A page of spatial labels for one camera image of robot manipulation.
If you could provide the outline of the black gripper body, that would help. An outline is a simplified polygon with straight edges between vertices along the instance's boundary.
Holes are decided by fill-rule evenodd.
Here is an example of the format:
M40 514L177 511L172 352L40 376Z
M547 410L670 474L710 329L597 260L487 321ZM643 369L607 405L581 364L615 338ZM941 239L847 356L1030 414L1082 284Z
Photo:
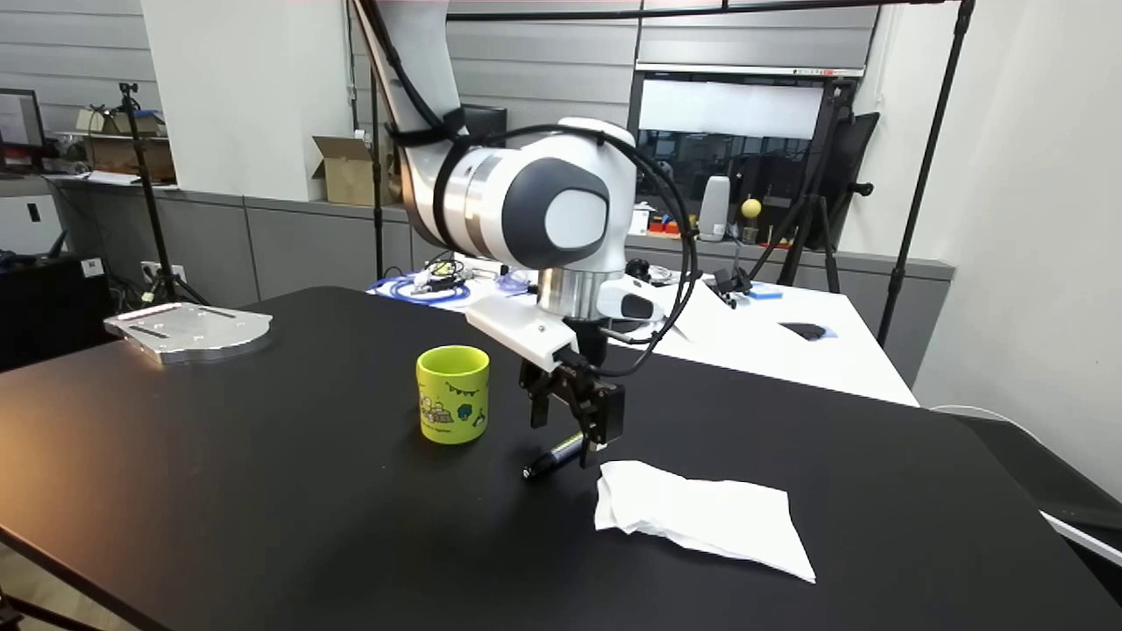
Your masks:
M611 422L611 429L623 423L623 390L618 383L605 383L601 369L577 352L560 352L556 370L542 370L528 360L519 369L519 387L528 393L547 390L550 403L560 400L579 423L597 416Z

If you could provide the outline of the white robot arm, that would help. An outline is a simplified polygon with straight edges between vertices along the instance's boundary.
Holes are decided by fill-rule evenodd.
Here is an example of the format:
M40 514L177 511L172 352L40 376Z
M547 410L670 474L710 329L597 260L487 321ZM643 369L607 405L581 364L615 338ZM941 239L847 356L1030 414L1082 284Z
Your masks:
M452 77L450 0L350 0L399 147L413 228L452 253L542 275L537 300L482 297L466 321L522 356L535 423L560 400L579 431L542 453L537 480L607 445L623 390L605 383L605 321L623 305L623 239L634 209L634 135L570 116L522 147L482 144Z

